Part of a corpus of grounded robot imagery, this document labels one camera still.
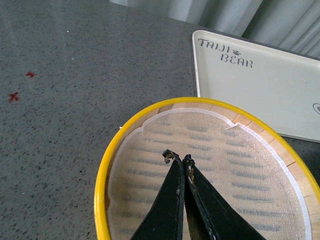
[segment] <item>red stain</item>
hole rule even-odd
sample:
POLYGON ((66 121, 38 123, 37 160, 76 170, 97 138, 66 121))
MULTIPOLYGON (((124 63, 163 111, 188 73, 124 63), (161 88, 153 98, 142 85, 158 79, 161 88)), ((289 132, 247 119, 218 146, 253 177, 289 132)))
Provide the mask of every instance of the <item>red stain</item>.
POLYGON ((19 100, 19 97, 17 96, 18 95, 18 92, 15 92, 14 94, 9 94, 9 96, 11 97, 10 99, 9 99, 9 103, 12 103, 12 101, 13 100, 15 100, 15 101, 18 101, 19 100))
POLYGON ((28 73, 26 74, 26 76, 30 76, 30 78, 33 78, 35 75, 35 73, 28 71, 28 73))

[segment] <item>yellow rim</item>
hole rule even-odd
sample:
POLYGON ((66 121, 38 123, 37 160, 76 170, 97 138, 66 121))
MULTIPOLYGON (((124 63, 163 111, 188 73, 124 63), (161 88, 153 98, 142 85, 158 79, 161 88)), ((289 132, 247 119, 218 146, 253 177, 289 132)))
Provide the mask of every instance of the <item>yellow rim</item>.
POLYGON ((134 115, 132 118, 130 118, 123 126, 122 128, 117 132, 117 134, 114 136, 114 138, 111 140, 110 144, 108 145, 98 173, 96 177, 96 183, 95 183, 95 190, 94 190, 94 220, 95 220, 95 227, 96 227, 96 233, 98 240, 111 240, 110 232, 108 229, 108 222, 107 222, 107 212, 106 212, 106 205, 105 205, 105 190, 106 190, 106 179, 107 179, 107 173, 109 170, 109 163, 110 160, 113 157, 113 154, 115 152, 115 149, 121 140, 122 136, 125 134, 125 132, 129 129, 130 126, 132 126, 137 120, 139 120, 142 116, 146 115, 147 113, 162 108, 164 106, 177 104, 177 103, 204 103, 204 104, 211 104, 223 107, 225 109, 229 109, 231 111, 234 111, 236 113, 239 113, 240 115, 243 115, 244 117, 250 119, 251 121, 255 122, 256 124, 260 125, 263 129, 268 131, 279 143, 283 145, 283 147, 292 155, 296 163, 300 166, 300 168, 303 170, 306 178, 308 179, 310 185, 312 186, 312 189, 317 197, 318 202, 320 203, 320 188, 314 178, 314 176, 311 174, 310 170, 307 168, 303 160, 299 157, 299 155, 292 149, 292 147, 274 130, 272 130, 268 125, 266 125, 264 122, 256 118, 255 116, 251 115, 250 113, 232 106, 228 103, 218 101, 218 100, 212 100, 208 98, 202 98, 202 97, 179 97, 179 98, 172 98, 168 100, 164 100, 158 103, 155 103, 149 107, 146 107, 145 109, 138 112, 136 115, 134 115))

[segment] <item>mesh liner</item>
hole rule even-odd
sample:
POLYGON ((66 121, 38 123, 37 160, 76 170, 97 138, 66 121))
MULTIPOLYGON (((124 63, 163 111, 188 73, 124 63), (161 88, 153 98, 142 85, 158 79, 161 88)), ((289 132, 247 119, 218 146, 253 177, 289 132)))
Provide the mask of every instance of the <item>mesh liner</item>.
MULTIPOLYGON (((231 207, 266 239, 311 240, 304 198, 276 152, 249 128, 198 108, 159 113, 124 139, 108 182, 112 239, 130 239, 149 212, 170 168, 162 156, 166 149, 182 159, 191 154, 231 207)), ((183 239, 190 239, 185 212, 183 239)))

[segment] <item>granite surface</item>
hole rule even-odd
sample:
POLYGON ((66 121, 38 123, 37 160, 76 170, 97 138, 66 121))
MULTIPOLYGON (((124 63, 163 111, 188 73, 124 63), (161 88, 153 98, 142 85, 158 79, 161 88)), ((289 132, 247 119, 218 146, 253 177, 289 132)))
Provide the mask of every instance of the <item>granite surface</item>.
MULTIPOLYGON (((3 0, 0 19, 0 238, 96 239, 108 143, 139 110, 197 95, 204 28, 106 0, 3 0)), ((286 140, 319 182, 320 144, 286 140)))

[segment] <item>white curtain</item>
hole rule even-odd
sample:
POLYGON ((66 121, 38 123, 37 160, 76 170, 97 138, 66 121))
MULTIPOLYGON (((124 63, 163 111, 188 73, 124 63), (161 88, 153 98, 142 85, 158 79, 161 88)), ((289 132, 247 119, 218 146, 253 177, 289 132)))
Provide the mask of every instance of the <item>white curtain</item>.
POLYGON ((320 0, 110 0, 320 58, 320 0))

